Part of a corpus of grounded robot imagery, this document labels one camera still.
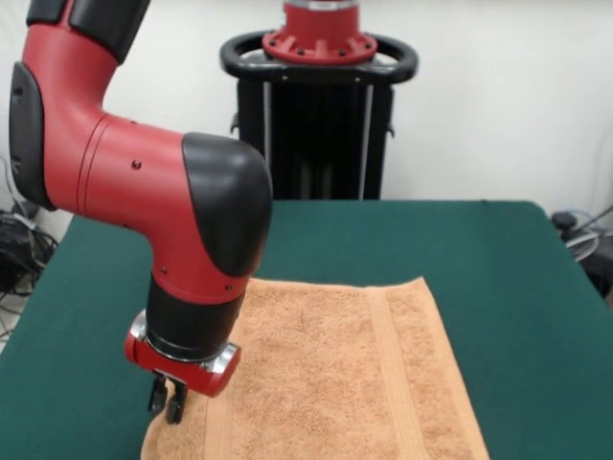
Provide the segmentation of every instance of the green felt surface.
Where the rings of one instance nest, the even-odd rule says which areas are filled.
[[[123,345],[149,263],[75,219],[0,356],[0,459],[139,458],[151,378]],[[493,459],[613,458],[613,319],[536,206],[276,203],[258,275],[424,276]]]

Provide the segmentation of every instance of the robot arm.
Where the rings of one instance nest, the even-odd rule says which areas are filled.
[[[214,396],[238,363],[227,339],[261,258],[271,183],[246,144],[102,110],[147,7],[148,0],[32,1],[12,77],[12,173],[20,193],[49,210],[147,237],[149,298],[128,334],[127,357]]]

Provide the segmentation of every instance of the orange towel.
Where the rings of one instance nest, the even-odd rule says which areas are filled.
[[[335,287],[254,280],[242,362],[183,422],[152,421],[143,460],[488,459],[425,281]]]

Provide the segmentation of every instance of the black handle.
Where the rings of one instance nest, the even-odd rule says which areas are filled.
[[[397,60],[383,64],[373,59],[349,65],[307,65],[284,62],[266,56],[243,55],[260,50],[265,32],[243,34],[228,40],[220,52],[223,69],[233,77],[251,81],[294,81],[325,83],[396,84],[412,79],[418,70],[419,58],[409,45],[383,35],[372,35],[378,41],[378,52]]]
[[[27,24],[57,24],[67,0],[32,0]],[[68,23],[123,63],[141,27],[149,0],[75,0]]]

